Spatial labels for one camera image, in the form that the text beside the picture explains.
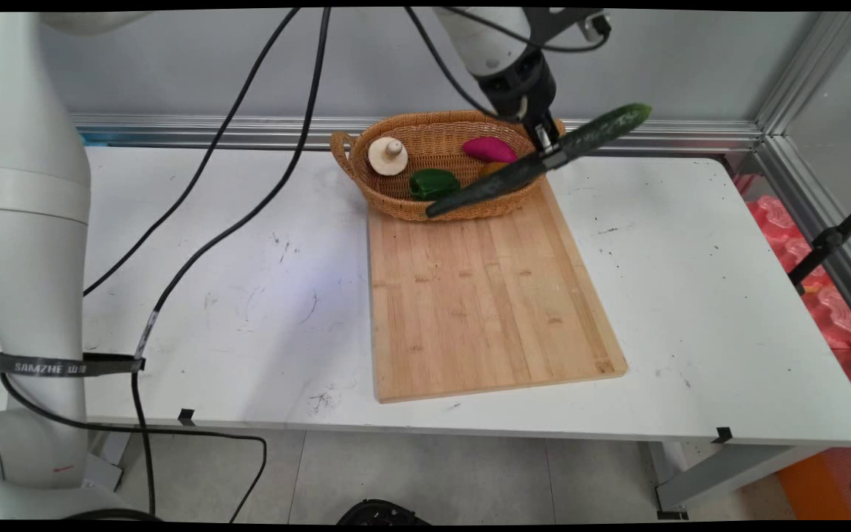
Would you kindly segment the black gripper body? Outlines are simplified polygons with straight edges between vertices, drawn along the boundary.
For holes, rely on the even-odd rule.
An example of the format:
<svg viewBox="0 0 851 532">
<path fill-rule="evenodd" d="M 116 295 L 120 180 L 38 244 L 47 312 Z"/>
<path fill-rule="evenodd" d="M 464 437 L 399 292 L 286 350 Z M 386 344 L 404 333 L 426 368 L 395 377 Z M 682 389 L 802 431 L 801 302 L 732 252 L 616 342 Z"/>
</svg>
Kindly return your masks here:
<svg viewBox="0 0 851 532">
<path fill-rule="evenodd" d="M 540 50 L 527 50 L 500 72 L 480 75 L 479 87 L 500 117 L 523 125 L 544 123 L 556 98 L 556 81 Z"/>
</svg>

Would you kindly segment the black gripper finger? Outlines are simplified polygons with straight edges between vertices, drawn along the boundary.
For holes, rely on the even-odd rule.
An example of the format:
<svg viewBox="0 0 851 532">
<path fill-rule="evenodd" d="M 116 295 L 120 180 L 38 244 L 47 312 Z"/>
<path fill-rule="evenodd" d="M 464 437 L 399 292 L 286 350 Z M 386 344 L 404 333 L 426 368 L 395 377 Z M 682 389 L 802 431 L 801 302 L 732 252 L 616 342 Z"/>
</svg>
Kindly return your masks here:
<svg viewBox="0 0 851 532">
<path fill-rule="evenodd" d="M 523 115 L 523 127 L 529 135 L 535 151 L 547 148 L 547 110 L 527 110 Z"/>
<path fill-rule="evenodd" d="M 560 130 L 553 124 L 538 125 L 539 155 L 548 171 L 565 166 L 570 159 L 560 144 Z"/>
</svg>

